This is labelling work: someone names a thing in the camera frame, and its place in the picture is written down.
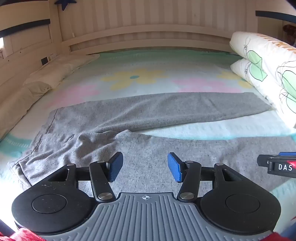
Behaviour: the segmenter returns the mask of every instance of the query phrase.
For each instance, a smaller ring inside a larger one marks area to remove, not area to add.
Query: power outlet
[[[47,63],[48,63],[48,59],[47,59],[47,57],[43,58],[43,59],[41,60],[41,63],[42,63],[42,65],[47,64]]]
[[[50,61],[51,61],[57,57],[57,54],[53,53],[49,57],[50,57]]]

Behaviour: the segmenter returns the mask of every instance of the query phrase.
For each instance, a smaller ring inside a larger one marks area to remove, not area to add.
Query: green leaf print
[[[250,74],[257,80],[263,81],[266,77],[267,74],[259,69],[256,65],[253,63],[250,65]]]
[[[296,98],[296,74],[290,70],[286,70],[283,73],[282,82],[286,91]]]
[[[263,81],[267,74],[262,69],[262,58],[253,50],[247,53],[248,59],[252,62],[250,65],[250,74],[257,80]]]
[[[292,95],[288,94],[286,102],[289,109],[296,113],[296,99]]]

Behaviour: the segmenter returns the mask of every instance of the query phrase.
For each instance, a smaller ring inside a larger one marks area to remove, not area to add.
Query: silver pivot bolt
[[[108,200],[108,199],[113,198],[113,195],[109,192],[103,192],[98,195],[98,198],[101,200]]]
[[[194,194],[192,192],[183,192],[180,194],[180,198],[182,198],[184,200],[190,200],[190,199],[194,198]]]

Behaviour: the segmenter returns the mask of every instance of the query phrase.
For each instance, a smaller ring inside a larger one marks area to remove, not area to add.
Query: pink flower pattern
[[[184,80],[173,80],[177,85],[183,86],[178,92],[220,92],[220,93],[242,93],[239,88],[227,86],[224,81],[205,80],[190,78]]]
[[[74,85],[64,90],[57,90],[52,101],[45,108],[66,107],[87,101],[87,97],[100,94],[96,85]]]

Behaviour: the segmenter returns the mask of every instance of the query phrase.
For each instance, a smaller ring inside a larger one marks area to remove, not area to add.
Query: red fabric
[[[288,238],[280,236],[278,233],[272,233],[262,241],[291,241]]]
[[[45,239],[37,236],[28,229],[20,229],[10,237],[4,237],[0,233],[0,241],[45,241]]]

